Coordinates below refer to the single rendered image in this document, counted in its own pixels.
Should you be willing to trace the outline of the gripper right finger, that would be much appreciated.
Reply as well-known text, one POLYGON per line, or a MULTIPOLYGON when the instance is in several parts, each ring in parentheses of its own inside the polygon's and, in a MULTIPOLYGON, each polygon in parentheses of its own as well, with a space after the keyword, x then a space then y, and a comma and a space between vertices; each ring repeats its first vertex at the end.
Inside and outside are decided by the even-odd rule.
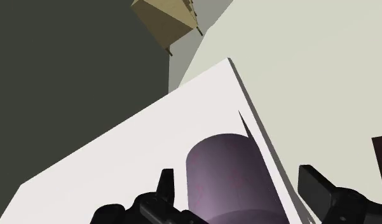
POLYGON ((382 204, 333 185, 311 165, 300 165, 297 191, 322 224, 382 224, 382 204))

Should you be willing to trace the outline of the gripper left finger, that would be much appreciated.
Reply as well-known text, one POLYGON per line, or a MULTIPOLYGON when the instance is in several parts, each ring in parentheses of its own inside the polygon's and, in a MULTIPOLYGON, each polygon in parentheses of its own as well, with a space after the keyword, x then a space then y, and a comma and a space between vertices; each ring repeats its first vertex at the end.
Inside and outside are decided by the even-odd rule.
POLYGON ((101 206, 90 224, 209 224, 187 209, 176 209, 174 199, 174 170, 163 169, 155 192, 140 194, 128 209, 121 204, 101 206))

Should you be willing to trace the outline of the white table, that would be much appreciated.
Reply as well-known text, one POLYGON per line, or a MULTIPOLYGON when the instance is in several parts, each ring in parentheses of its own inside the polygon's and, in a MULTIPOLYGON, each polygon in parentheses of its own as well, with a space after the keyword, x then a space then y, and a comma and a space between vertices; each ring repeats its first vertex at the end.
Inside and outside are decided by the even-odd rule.
POLYGON ((273 151, 231 59, 224 59, 21 184, 0 224, 89 224, 105 204, 130 207, 174 170, 177 209, 189 209, 186 159, 200 141, 239 134, 255 142, 290 224, 311 224, 273 151))

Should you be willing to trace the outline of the purple cylinder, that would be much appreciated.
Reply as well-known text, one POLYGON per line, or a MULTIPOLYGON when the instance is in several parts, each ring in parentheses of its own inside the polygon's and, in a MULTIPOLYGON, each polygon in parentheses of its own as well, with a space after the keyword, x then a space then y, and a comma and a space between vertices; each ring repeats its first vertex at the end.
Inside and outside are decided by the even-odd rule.
POLYGON ((189 210, 208 224, 290 224, 257 145, 239 134, 196 144, 186 159, 189 210))

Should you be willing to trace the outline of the tan wooden cabinet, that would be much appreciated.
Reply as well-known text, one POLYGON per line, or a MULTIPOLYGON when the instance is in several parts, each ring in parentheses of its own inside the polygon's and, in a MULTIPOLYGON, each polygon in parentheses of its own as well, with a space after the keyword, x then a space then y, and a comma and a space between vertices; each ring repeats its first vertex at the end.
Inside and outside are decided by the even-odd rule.
POLYGON ((133 0, 130 7, 169 56, 170 45, 192 30, 203 36, 193 0, 133 0))

